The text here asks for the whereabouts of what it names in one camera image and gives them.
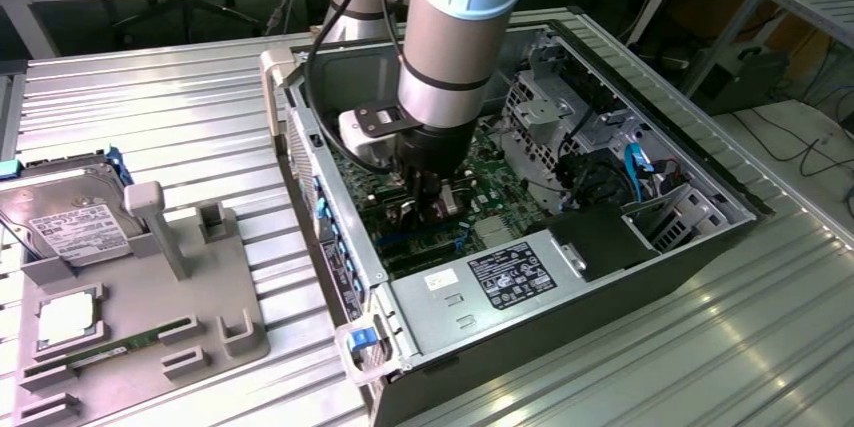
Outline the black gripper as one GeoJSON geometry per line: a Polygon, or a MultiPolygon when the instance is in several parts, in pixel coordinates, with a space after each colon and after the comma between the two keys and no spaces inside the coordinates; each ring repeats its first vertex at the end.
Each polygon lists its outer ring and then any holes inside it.
{"type": "Polygon", "coordinates": [[[468,158],[476,123],[454,128],[429,125],[397,134],[396,158],[398,171],[414,197],[436,197],[442,181],[457,172],[468,158]]]}

